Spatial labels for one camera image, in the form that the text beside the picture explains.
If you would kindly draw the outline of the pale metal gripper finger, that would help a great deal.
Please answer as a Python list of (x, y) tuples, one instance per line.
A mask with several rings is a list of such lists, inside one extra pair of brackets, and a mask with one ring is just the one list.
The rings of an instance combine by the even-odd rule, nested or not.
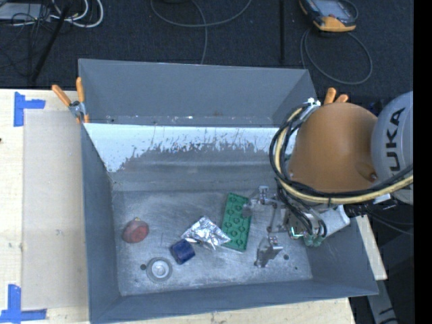
[(264, 210), (265, 206), (270, 205), (268, 197), (269, 187), (261, 185), (248, 197), (248, 200), (242, 206), (242, 217), (249, 218), (255, 213)]
[(282, 250), (277, 236), (267, 236), (261, 239), (256, 250), (254, 266), (266, 267), (270, 260), (273, 260)]

